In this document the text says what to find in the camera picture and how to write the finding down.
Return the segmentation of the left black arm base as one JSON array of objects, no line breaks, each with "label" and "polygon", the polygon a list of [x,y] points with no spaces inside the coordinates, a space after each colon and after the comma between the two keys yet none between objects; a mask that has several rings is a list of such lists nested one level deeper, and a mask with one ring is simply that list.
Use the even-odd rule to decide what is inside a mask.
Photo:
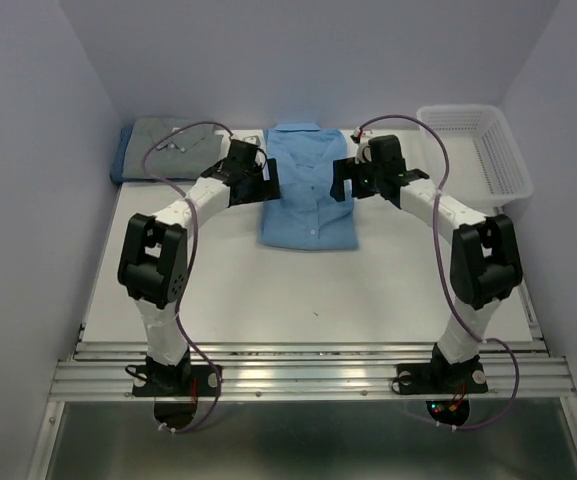
[{"label": "left black arm base", "polygon": [[217,375],[208,365],[191,366],[188,373],[164,383],[157,383],[145,364],[129,364],[124,371],[133,381],[131,394],[137,398],[216,398],[220,395]]}]

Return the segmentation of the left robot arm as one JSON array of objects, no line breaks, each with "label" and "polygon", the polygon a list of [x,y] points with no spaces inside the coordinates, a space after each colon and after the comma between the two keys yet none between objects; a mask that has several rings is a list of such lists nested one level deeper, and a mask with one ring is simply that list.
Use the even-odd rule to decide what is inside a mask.
[{"label": "left robot arm", "polygon": [[127,224],[119,284],[135,301],[147,338],[142,369],[128,372],[141,395],[179,395],[191,384],[190,342],[178,307],[198,249],[198,232],[226,209],[280,197],[276,161],[260,146],[233,139],[225,157],[202,172],[181,198]]}]

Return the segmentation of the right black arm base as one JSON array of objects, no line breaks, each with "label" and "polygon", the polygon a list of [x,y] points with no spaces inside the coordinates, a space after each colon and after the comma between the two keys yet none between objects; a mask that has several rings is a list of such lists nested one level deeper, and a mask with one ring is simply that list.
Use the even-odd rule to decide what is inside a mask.
[{"label": "right black arm base", "polygon": [[396,366],[390,389],[400,395],[439,397],[455,393],[484,394],[488,392],[486,376],[480,363],[448,365],[437,368],[430,363],[403,363]]}]

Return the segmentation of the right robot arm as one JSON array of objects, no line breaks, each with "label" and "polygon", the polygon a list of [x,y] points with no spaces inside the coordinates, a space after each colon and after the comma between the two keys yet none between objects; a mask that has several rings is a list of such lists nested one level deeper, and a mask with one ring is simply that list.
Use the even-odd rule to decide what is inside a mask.
[{"label": "right robot arm", "polygon": [[493,314],[523,278],[512,221],[466,206],[422,170],[408,168],[397,136],[355,130],[351,139],[357,151],[334,161],[331,197],[341,202],[379,195],[428,225],[435,246],[450,246],[450,261],[437,265],[451,317],[429,362],[397,365],[392,390],[400,395],[486,392],[479,350]]}]

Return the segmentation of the light blue long sleeve shirt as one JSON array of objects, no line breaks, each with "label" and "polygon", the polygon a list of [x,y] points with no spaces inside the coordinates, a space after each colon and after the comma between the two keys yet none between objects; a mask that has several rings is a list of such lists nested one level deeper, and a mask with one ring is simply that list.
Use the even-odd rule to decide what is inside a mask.
[{"label": "light blue long sleeve shirt", "polygon": [[315,123],[283,123],[264,132],[277,162],[281,198],[263,204],[259,241],[267,247],[338,251],[359,248],[349,196],[330,195],[333,162],[348,156],[344,134]]}]

